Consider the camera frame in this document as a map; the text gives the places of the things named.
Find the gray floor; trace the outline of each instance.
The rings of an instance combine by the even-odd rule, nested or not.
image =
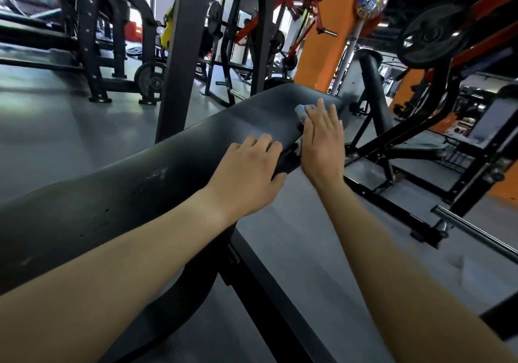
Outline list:
[[[138,61],[129,60],[128,71],[137,65]],[[221,109],[199,93],[200,87],[193,86],[187,126]],[[112,94],[113,104],[96,105],[87,101],[87,87],[80,77],[5,66],[0,66],[0,90],[0,202],[90,173],[154,142],[159,109],[139,105],[137,95]],[[351,124],[348,137],[360,123]],[[402,182],[385,196],[434,222],[430,209],[440,201],[419,187]],[[468,236],[453,230],[437,251],[409,238],[408,228],[379,209],[365,206],[403,249],[417,256],[441,285],[476,312],[491,303],[485,291],[461,285],[458,263],[463,256],[518,289],[515,265]],[[515,208],[486,197],[467,218],[518,246]],[[332,225],[300,170],[290,174],[272,205],[242,219],[238,228],[338,362],[392,361]],[[518,352],[516,341],[510,344]],[[139,359],[173,361],[274,360],[232,288],[218,279],[191,320]]]

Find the black leather cushion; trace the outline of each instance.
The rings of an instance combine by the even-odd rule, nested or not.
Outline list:
[[[348,111],[345,101],[297,84],[263,91],[91,175],[0,207],[0,294],[172,209],[206,185],[232,142],[269,133],[284,146],[278,171],[299,166],[298,104]],[[346,124],[347,116],[342,116]]]

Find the black padded bench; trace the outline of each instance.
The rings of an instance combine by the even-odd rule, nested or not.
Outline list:
[[[91,175],[56,183],[3,204],[0,294],[174,208],[208,183],[232,142],[242,142],[249,134],[258,137],[269,133],[280,141],[283,152],[277,172],[292,172],[300,165],[300,158],[294,154],[295,141],[301,136],[295,106],[316,104],[320,97],[327,107],[336,104],[346,125],[348,101],[286,84],[263,91]],[[232,227],[196,255],[173,287],[139,314],[101,361],[138,354],[187,321],[208,295],[218,273],[214,265],[217,253],[227,248],[233,232]],[[240,235],[234,238],[235,244],[249,250]],[[262,266],[258,259],[254,263]],[[276,285],[271,275],[265,277]],[[312,343],[319,344],[285,295],[284,299],[283,309],[292,307],[296,314],[290,318],[298,318],[293,331],[309,329],[310,339],[316,339]],[[319,345],[310,351],[319,357],[316,361],[333,361]]]

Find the person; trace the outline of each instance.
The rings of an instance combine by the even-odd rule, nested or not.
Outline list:
[[[476,314],[398,249],[343,181],[343,127],[308,109],[302,170],[333,222],[379,332],[397,362],[516,361]],[[0,361],[94,362],[178,269],[239,218],[272,203],[282,146],[230,145],[207,186],[171,211],[0,297]]]

